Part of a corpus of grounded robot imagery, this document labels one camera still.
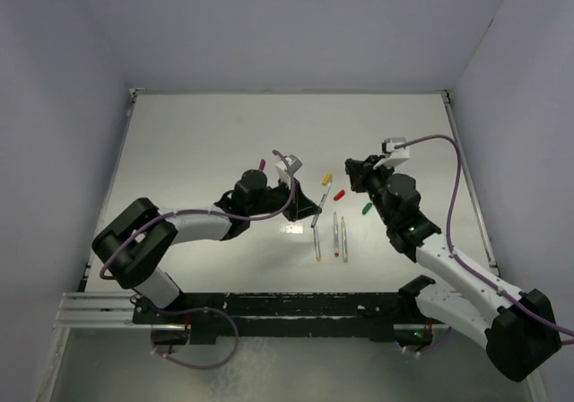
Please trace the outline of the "blue-end marker pen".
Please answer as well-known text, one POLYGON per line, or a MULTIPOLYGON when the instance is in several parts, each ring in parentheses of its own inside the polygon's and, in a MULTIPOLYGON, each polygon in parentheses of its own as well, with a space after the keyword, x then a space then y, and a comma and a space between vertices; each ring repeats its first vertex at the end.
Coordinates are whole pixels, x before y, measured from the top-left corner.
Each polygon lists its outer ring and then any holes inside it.
POLYGON ((312 219, 312 221, 311 221, 310 228, 313 229, 313 230, 316 228, 316 226, 317 226, 317 221, 318 221, 318 219, 319 219, 319 216, 322 214, 322 211, 323 211, 325 202, 326 202, 326 200, 327 200, 327 197, 328 197, 328 195, 329 195, 331 186, 332 186, 332 181, 327 182, 326 185, 325 185, 325 190, 324 190, 323 195, 322 195, 322 197, 321 197, 321 199, 320 199, 320 201, 319 201, 319 204, 318 204, 319 211, 318 211, 317 214, 315 214, 315 215, 313 216, 313 219, 312 219))

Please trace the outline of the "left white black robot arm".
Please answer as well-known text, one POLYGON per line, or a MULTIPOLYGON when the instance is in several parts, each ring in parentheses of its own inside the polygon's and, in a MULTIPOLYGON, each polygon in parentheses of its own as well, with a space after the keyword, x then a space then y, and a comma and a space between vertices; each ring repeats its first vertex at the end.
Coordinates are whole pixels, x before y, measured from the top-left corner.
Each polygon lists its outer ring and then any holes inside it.
POLYGON ((102 270, 121 288, 147 299, 163 322, 174 323, 184 314, 183 292, 159 267, 171 246, 196 240, 232 240, 253 221, 278 214, 297 222, 320 213, 320 206, 307 198, 300 183, 288 174, 270 187, 261 170, 248 170, 208 208, 163 214, 149 198, 136 199, 95 237, 91 249, 102 262, 102 270))

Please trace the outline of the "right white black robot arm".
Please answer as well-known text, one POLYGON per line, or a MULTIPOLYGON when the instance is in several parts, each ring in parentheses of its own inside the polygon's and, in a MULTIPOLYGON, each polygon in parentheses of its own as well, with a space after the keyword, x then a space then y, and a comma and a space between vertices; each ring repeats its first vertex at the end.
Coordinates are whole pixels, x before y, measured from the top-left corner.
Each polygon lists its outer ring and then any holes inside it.
POLYGON ((412 177, 397 173, 382 156, 344 163, 352 191, 369 196, 387 228, 392 247, 454 288, 449 294, 423 277, 399 300, 409 322, 437 319, 478 344, 491 363, 515 382, 561 350, 550 300, 528 293, 477 265, 448 243, 447 236, 420 209, 412 177))

